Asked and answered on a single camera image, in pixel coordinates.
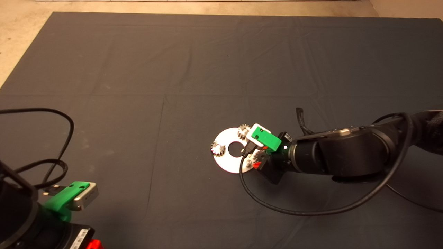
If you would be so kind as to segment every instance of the metal gear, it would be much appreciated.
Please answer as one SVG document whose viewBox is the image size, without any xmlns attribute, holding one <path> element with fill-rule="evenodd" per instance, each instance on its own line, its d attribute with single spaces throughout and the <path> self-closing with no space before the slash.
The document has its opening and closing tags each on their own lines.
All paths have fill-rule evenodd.
<svg viewBox="0 0 443 249">
<path fill-rule="evenodd" d="M 216 141 L 211 143 L 211 152 L 214 156 L 222 156 L 225 154 L 226 147 L 224 145 L 217 144 Z"/>
<path fill-rule="evenodd" d="M 258 151 L 254 154 L 254 162 L 262 162 L 266 157 L 268 157 L 267 153 L 265 151 Z"/>
<path fill-rule="evenodd" d="M 248 132 L 250 131 L 251 127 L 247 124 L 242 124 L 240 125 L 240 127 L 238 127 L 238 137 L 242 140 L 246 139 L 246 135 L 248 134 Z"/>
</svg>

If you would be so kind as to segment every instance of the label sticker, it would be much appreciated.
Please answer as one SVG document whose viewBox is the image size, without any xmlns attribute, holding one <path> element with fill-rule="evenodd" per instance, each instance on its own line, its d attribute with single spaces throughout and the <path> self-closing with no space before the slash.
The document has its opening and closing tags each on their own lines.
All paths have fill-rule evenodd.
<svg viewBox="0 0 443 249">
<path fill-rule="evenodd" d="M 80 230 L 80 232 L 77 235 L 77 238 L 75 238 L 74 243 L 72 243 L 72 246 L 69 249 L 79 249 L 80 245 L 82 244 L 83 240 L 86 237 L 86 234 L 88 234 L 88 231 L 89 230 L 87 229 Z"/>
</svg>

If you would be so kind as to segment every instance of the red part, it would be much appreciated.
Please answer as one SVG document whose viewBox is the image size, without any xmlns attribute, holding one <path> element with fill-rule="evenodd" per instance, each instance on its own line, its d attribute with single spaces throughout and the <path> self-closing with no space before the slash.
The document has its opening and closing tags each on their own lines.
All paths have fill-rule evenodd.
<svg viewBox="0 0 443 249">
<path fill-rule="evenodd" d="M 105 249 L 100 240 L 91 240 L 86 249 Z"/>
<path fill-rule="evenodd" d="M 254 163 L 252 166 L 253 166 L 255 169 L 258 169 L 258 167 L 260 166 L 260 163 L 261 163 L 261 162 L 256 162 L 256 163 Z"/>
</svg>

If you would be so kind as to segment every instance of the black cable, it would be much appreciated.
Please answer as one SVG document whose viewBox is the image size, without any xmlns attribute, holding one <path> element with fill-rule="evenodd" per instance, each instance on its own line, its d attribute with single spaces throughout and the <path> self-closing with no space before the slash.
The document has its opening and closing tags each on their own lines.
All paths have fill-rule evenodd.
<svg viewBox="0 0 443 249">
<path fill-rule="evenodd" d="M 253 200 L 255 200 L 257 203 L 259 203 L 260 205 L 267 207 L 271 210 L 274 210 L 274 211 L 277 211 L 277 212 L 280 212 L 283 214 L 298 215 L 298 216 L 319 216 L 319 215 L 339 214 L 339 213 L 343 213 L 343 212 L 352 210 L 356 207 L 359 207 L 362 204 L 364 204 L 365 202 L 369 201 L 372 197 L 374 197 L 375 194 L 377 194 L 380 190 L 382 190 L 382 188 L 391 179 L 391 177 L 394 175 L 395 171 L 401 165 L 401 163 L 403 162 L 403 159 L 406 156 L 406 153 L 408 152 L 408 148 L 409 148 L 409 145 L 412 140 L 412 126 L 413 126 L 412 119 L 407 113 L 395 113 L 395 116 L 402 116 L 406 120 L 406 135 L 403 139 L 401 150 L 397 156 L 397 159 L 395 160 L 394 164 L 392 165 L 391 170 L 387 173 L 386 177 L 375 188 L 373 188 L 370 192 L 368 192 L 366 195 L 364 195 L 359 200 L 357 200 L 347 206 L 343 206 L 343 207 L 336 208 L 336 209 L 311 212 L 311 211 L 296 211 L 296 210 L 283 209 L 283 208 L 273 206 L 269 203 L 266 203 L 265 201 L 262 201 L 261 199 L 256 197 L 249 190 L 249 188 L 246 186 L 245 179 L 243 178 L 242 168 L 243 168 L 243 161 L 245 160 L 246 155 L 243 155 L 241 162 L 240 162 L 240 174 L 239 175 L 240 175 L 241 184 L 242 184 L 243 188 L 245 189 L 246 193 L 248 193 L 248 195 Z"/>
<path fill-rule="evenodd" d="M 32 169 L 32 168 L 34 168 L 36 166 L 39 166 L 39 165 L 45 164 L 45 163 L 52 163 L 53 165 L 58 165 L 58 166 L 60 166 L 62 168 L 63 172 L 61 173 L 61 175 L 59 175 L 58 177 L 56 177 L 56 178 L 54 178 L 52 180 L 49 180 L 49 181 L 46 181 L 44 183 L 40 183 L 40 184 L 34 185 L 34 188 L 42 189 L 42 188 L 50 187 L 53 184 L 56 184 L 59 181 L 61 181 L 66 176 L 66 173 L 68 172 L 68 165 L 65 162 L 63 162 L 63 161 L 61 161 L 59 159 L 44 159 L 44 160 L 40 160 L 40 161 L 37 161 L 37 162 L 33 162 L 33 163 L 30 163 L 28 165 L 25 165 L 23 167 L 20 167 L 20 168 L 16 169 L 15 172 L 16 173 L 21 173 L 23 171 L 30 170 L 30 169 Z"/>
<path fill-rule="evenodd" d="M 422 203 L 419 203 L 419 202 L 413 201 L 413 200 L 409 199 L 408 197 L 406 197 L 405 195 L 403 195 L 402 193 L 400 193 L 399 191 L 397 191 L 397 190 L 396 190 L 395 188 L 393 188 L 391 185 L 387 184 L 386 186 L 387 186 L 390 190 L 392 190 L 394 193 L 396 193 L 397 195 L 399 195 L 401 198 L 403 198 L 403 199 L 405 199 L 405 200 L 407 200 L 407 201 L 409 201 L 409 202 L 412 202 L 412 203 L 416 204 L 417 206 L 424 207 L 424 208 L 426 208 L 426 209 L 429 209 L 429 210 L 432 210 L 432 211 L 435 211 L 435 212 L 443 213 L 443 209 L 440 209 L 440 208 L 437 208 L 437 207 L 433 207 L 433 206 L 428 206 L 428 205 L 425 205 L 425 204 L 422 204 Z"/>
<path fill-rule="evenodd" d="M 398 114 L 397 114 L 397 113 L 392 113 L 392 114 L 388 114 L 388 115 L 381 116 L 380 118 L 378 118 L 377 120 L 375 120 L 375 121 L 373 122 L 373 124 L 378 123 L 378 122 L 380 122 L 380 121 L 382 121 L 382 120 L 384 120 L 384 119 L 386 119 L 386 118 L 389 118 L 389 117 L 395 117 L 395 116 L 398 116 Z M 422 204 L 422 203 L 419 203 L 419 202 L 417 202 L 417 201 L 414 201 L 414 200 L 410 199 L 409 197 L 406 197 L 404 194 L 400 193 L 398 190 L 396 190 L 396 189 L 395 189 L 394 187 L 392 187 L 391 185 L 386 184 L 386 186 L 387 186 L 390 190 L 392 190 L 392 192 L 394 192 L 394 193 L 396 193 L 397 195 L 399 195 L 401 198 L 403 198 L 403 199 L 405 199 L 405 200 L 407 200 L 407 201 L 409 201 L 409 202 L 411 202 L 411 203 L 414 203 L 414 204 L 417 205 L 417 206 L 420 206 L 420 207 L 423 207 L 423 208 L 426 208 L 426 209 L 429 209 L 429 210 L 432 210 L 432 211 L 435 211 L 435 212 L 443 213 L 443 209 L 440 209 L 440 208 L 437 208 L 437 207 L 433 207 L 433 206 L 428 206 L 428 205 L 426 205 L 426 204 Z"/>
<path fill-rule="evenodd" d="M 302 129 L 303 134 L 304 135 L 314 134 L 314 132 L 311 131 L 308 127 L 306 127 L 304 123 L 303 108 L 297 107 L 295 109 L 295 112 L 297 113 L 297 121 L 299 123 L 300 129 Z"/>
<path fill-rule="evenodd" d="M 71 119 L 70 116 L 68 116 L 66 113 L 63 113 L 59 110 L 55 110 L 55 109 L 50 109 L 50 108 L 20 108 L 20 109 L 5 109 L 5 110 L 0 110 L 0 115 L 1 114 L 12 114 L 12 113 L 32 113 L 32 112 L 47 112 L 47 113 L 54 113 L 57 115 L 62 116 L 63 118 L 65 118 L 66 120 L 68 120 L 69 122 L 69 132 L 68 132 L 68 136 L 66 137 L 65 143 L 63 144 L 62 149 L 60 150 L 60 152 L 58 153 L 57 156 L 57 160 L 60 161 L 61 157 L 63 156 L 63 154 L 65 153 L 66 148 L 69 145 L 69 142 L 71 141 L 72 135 L 74 133 L 74 121 Z M 43 178 L 43 181 L 41 184 L 37 184 L 38 185 L 44 185 L 44 183 L 48 182 L 48 179 L 50 177 L 50 175 L 52 174 L 52 171 L 54 171 L 55 166 L 58 163 L 53 163 L 51 165 L 51 167 L 49 168 L 49 170 L 46 172 L 46 175 Z"/>
</svg>

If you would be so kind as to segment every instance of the green 3d-printed part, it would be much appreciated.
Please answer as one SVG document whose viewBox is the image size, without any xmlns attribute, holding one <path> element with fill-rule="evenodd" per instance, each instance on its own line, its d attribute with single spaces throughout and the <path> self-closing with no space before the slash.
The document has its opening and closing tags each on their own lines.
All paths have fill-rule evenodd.
<svg viewBox="0 0 443 249">
<path fill-rule="evenodd" d="M 45 202 L 44 207 L 57 213 L 62 221 L 69 222 L 71 220 L 71 210 L 68 209 L 68 204 L 88 187 L 88 182 L 73 182 Z"/>
<path fill-rule="evenodd" d="M 278 137 L 261 129 L 260 127 L 255 129 L 255 131 L 252 133 L 252 137 L 257 139 L 257 141 L 262 143 L 264 146 L 267 146 L 268 149 L 266 151 L 270 152 L 275 152 L 281 144 L 281 140 Z"/>
</svg>

